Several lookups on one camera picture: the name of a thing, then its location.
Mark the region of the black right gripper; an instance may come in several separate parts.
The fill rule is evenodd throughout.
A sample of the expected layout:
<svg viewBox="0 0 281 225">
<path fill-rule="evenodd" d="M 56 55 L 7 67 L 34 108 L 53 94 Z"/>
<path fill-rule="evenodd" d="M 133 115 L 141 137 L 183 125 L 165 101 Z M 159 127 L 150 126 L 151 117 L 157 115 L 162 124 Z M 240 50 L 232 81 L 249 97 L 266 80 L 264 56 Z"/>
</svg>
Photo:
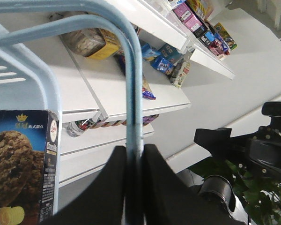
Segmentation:
<svg viewBox="0 0 281 225">
<path fill-rule="evenodd" d="M 261 113 L 271 118 L 270 124 L 260 127 L 256 139 L 248 142 L 249 160 L 260 171 L 260 177 L 270 177 L 281 183 L 281 101 L 263 104 Z M 251 135 L 231 136 L 232 129 L 196 129 L 194 142 L 211 153 L 214 158 L 230 162 L 245 161 L 245 147 Z"/>
</svg>

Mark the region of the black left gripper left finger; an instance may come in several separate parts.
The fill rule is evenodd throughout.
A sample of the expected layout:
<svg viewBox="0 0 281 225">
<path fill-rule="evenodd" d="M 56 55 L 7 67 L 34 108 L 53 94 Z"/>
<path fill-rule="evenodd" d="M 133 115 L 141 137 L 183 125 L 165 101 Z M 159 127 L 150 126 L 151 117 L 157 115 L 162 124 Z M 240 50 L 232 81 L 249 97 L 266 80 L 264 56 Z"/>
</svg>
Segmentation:
<svg viewBox="0 0 281 225">
<path fill-rule="evenodd" d="M 116 146 L 93 182 L 42 225 L 120 225 L 122 221 L 126 147 Z"/>
</svg>

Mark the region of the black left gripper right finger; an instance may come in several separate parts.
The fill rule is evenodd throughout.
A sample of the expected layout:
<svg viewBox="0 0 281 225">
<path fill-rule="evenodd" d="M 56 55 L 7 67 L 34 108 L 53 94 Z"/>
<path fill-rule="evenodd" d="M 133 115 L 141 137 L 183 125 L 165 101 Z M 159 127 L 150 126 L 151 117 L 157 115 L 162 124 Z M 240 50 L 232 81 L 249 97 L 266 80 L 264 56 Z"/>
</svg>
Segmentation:
<svg viewBox="0 0 281 225">
<path fill-rule="evenodd" d="M 148 225 L 240 225 L 192 192 L 158 148 L 145 144 L 141 157 L 144 213 Z"/>
</svg>

